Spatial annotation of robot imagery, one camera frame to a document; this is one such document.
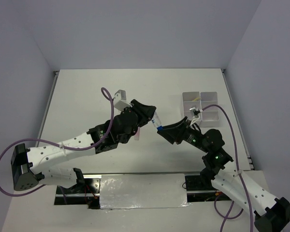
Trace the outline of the blue white glue tube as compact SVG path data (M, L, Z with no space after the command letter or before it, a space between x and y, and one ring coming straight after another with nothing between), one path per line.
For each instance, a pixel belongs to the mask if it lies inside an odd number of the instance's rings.
M156 111L154 112L154 115L153 115L151 121L152 121L154 127L155 127L158 131L160 131L160 130L163 129L163 126L162 126L161 120L160 120L160 118L159 118L159 116L158 116L158 114L157 114Z

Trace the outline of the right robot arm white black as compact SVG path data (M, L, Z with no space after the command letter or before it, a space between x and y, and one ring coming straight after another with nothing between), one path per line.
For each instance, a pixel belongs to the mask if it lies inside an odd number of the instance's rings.
M280 232L290 222L290 202L269 193L236 166L235 159L223 149L225 143L219 130L201 133L185 117L177 123L159 126L157 133L171 144L185 141L205 152L201 185L221 191L251 214L258 231Z

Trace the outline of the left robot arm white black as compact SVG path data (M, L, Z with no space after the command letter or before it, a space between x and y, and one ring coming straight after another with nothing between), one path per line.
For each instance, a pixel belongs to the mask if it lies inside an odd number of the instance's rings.
M57 185L75 193L81 192L85 187L82 171L78 168L60 169L58 165L84 156L84 151L88 149L96 155L126 144L140 127L151 121L155 111L155 106L132 100L113 120L107 120L72 139L32 148L27 148L24 143L16 145L11 158L14 190Z

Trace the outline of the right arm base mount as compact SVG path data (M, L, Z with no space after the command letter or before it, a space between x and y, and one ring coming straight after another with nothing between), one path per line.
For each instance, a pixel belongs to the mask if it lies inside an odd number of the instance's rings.
M186 175L182 188L186 190L188 203L195 202L213 202L217 196L218 200L228 201L229 197L211 185L206 185L201 181L199 175Z

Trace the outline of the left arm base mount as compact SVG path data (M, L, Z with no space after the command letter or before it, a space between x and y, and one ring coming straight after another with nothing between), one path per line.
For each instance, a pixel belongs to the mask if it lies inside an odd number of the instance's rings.
M100 209L101 177L85 177L82 187L57 187L54 205L85 205L88 209Z

